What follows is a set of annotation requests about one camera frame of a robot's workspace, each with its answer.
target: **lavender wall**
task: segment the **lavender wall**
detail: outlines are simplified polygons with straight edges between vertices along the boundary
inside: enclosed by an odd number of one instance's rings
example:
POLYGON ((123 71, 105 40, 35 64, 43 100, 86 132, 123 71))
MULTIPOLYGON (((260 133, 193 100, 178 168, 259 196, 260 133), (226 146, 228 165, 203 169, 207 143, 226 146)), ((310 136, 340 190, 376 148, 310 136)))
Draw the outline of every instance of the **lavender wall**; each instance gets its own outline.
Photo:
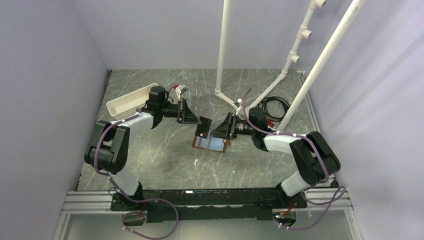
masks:
POLYGON ((424 5, 367 1, 311 88, 364 239, 424 239, 424 5))
POLYGON ((106 75, 71 1, 0 3, 0 239, 53 237, 106 75))
MULTIPOLYGON (((218 67, 223 0, 73 0, 110 69, 218 67)), ((225 68, 282 69, 310 0, 232 0, 225 68)), ((305 69, 338 23, 342 3, 329 0, 302 41, 305 69)))

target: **red wire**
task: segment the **red wire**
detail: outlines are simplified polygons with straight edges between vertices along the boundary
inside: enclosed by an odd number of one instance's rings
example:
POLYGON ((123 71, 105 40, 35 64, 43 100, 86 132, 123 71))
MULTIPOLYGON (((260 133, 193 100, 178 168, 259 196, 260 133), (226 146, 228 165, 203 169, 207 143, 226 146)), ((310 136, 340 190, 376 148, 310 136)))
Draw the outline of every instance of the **red wire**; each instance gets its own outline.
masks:
POLYGON ((290 208, 287 210, 287 211, 283 211, 283 212, 281 212, 280 214, 281 215, 287 215, 293 208, 295 207, 295 203, 293 202, 292 204, 291 204, 291 206, 290 206, 290 208))
POLYGON ((144 214, 145 208, 146 208, 146 203, 144 202, 143 203, 143 207, 141 208, 140 213, 144 214))
POLYGON ((271 128, 272 127, 274 127, 274 123, 271 121, 271 120, 269 120, 268 118, 266 119, 266 122, 268 123, 268 126, 270 126, 271 128))

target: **white pvc pipe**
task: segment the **white pvc pipe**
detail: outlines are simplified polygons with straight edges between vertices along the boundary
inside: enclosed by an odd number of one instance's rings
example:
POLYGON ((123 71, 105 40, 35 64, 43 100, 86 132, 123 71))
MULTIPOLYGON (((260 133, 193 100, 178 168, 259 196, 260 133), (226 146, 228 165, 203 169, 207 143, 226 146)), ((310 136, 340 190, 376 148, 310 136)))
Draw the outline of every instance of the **white pvc pipe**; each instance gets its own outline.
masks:
POLYGON ((216 87, 215 87, 216 96, 218 96, 218 94, 221 92, 221 82, 223 79, 223 67, 224 67, 225 48, 226 48, 226 42, 227 42, 228 19, 230 16, 230 6, 231 6, 231 0, 224 0, 224 9, 222 12, 221 39, 219 42, 218 72, 216 73, 216 87))
POLYGON ((233 101, 233 100, 231 100, 229 97, 227 97, 227 96, 225 96, 225 94, 224 93, 222 93, 222 92, 215 92, 215 95, 218 97, 218 98, 220 98, 220 99, 222 99, 222 100, 224 100, 227 104, 229 104, 229 105, 231 105, 235 110, 238 110, 239 111, 239 106, 237 106, 236 105, 236 103, 233 101))
POLYGON ((293 59, 296 60, 296 62, 299 60, 299 56, 296 55, 298 51, 298 47, 301 44, 301 40, 303 38, 309 38, 311 33, 308 34, 302 34, 304 31, 308 31, 308 24, 311 20, 312 14, 314 13, 314 9, 316 7, 322 8, 322 6, 325 4, 325 0, 311 0, 309 2, 309 7, 306 12, 306 15, 303 19, 302 24, 299 27, 299 30, 297 31, 296 40, 294 41, 293 47, 291 48, 290 52, 288 53, 287 60, 285 62, 284 68, 281 70, 281 73, 278 75, 278 77, 269 85, 263 92, 260 94, 255 101, 253 101, 249 107, 246 108, 246 112, 249 112, 249 109, 256 107, 262 99, 264 99, 276 86, 280 83, 282 79, 284 79, 287 76, 287 72, 289 70, 290 64, 293 62, 293 59))
POLYGON ((290 118, 293 116, 296 109, 298 109, 301 101, 304 99, 305 95, 308 93, 309 88, 311 88, 315 79, 317 79, 318 74, 320 74, 320 72, 323 69, 324 65, 326 64, 327 60, 329 59, 329 57, 333 53, 334 49, 339 44, 340 39, 342 39, 346 30, 351 25, 352 21, 354 20, 354 18, 357 15, 357 13, 361 9, 361 7, 364 5, 365 1, 366 0, 353 0, 352 1, 349 8, 346 10, 346 13, 344 14, 343 18, 340 20, 340 23, 338 24, 337 28, 334 30, 332 36, 328 40, 328 43, 325 46, 324 50, 322 50, 322 53, 318 57, 318 60, 316 60, 315 65, 313 66, 312 70, 310 71, 309 75, 307 76, 304 84, 300 88, 299 93, 297 94, 296 98, 294 99, 294 101, 291 104, 288 111, 285 113, 283 120, 281 121, 280 125, 277 128, 278 131, 282 131, 286 127, 290 118))

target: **aluminum frame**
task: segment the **aluminum frame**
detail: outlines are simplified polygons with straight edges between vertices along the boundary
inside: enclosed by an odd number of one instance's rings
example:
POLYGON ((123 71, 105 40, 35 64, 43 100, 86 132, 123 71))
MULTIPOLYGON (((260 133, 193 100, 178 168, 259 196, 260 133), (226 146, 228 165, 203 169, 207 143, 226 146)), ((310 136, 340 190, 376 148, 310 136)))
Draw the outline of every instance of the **aluminum frame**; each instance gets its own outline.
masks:
MULTIPOLYGON (((306 197, 316 203, 322 203, 329 201, 336 188, 313 188, 307 190, 306 197)), ((63 207, 60 213, 60 218, 57 223, 56 231, 53 236, 53 240, 64 240, 65 233, 68 228, 69 220, 71 215, 80 214, 115 214, 122 215, 128 211, 111 211, 112 196, 109 195, 108 191, 70 191, 66 194, 66 198, 63 203, 63 207)), ((308 211, 309 215, 315 211, 323 211, 327 206, 317 206, 308 204, 307 208, 297 208, 296 211, 308 211)), ((287 209, 273 209, 273 212, 282 212, 287 209)), ((349 193, 346 192, 343 197, 335 201, 329 211, 344 211, 347 219, 347 223, 350 229, 350 234, 353 240, 362 240, 362 235, 358 227, 358 223, 355 217, 354 208, 352 206, 349 193)))

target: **gray marble floor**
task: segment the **gray marble floor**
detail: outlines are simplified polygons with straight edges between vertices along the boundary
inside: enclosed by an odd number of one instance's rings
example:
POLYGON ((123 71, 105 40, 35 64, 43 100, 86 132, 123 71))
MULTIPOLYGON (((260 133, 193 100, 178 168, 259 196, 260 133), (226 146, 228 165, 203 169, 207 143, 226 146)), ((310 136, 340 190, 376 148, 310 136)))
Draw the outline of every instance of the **gray marble floor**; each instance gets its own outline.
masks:
MULTIPOLYGON (((222 92, 233 100, 241 98, 252 88, 247 103, 251 103, 274 81, 281 70, 226 69, 223 72, 222 92)), ((113 70, 104 95, 98 120, 113 121, 106 102, 151 83, 168 89, 185 84, 189 90, 183 97, 197 116, 212 119, 211 129, 217 127, 233 108, 214 95, 216 69, 154 69, 113 70)), ((281 96, 290 103, 301 87, 295 70, 269 94, 281 96)), ((278 115, 282 107, 270 105, 278 115)), ((145 131, 132 139, 127 166, 143 184, 144 189, 201 189, 201 188, 254 188, 273 187, 296 170, 293 157, 279 152, 256 149, 249 136, 239 135, 231 141, 226 153, 192 147, 196 127, 178 124, 175 119, 164 118, 153 130, 145 131)), ((314 130, 311 115, 304 100, 286 127, 294 133, 314 130)), ((107 190, 108 180, 95 174, 90 165, 82 170, 79 191, 107 190)))

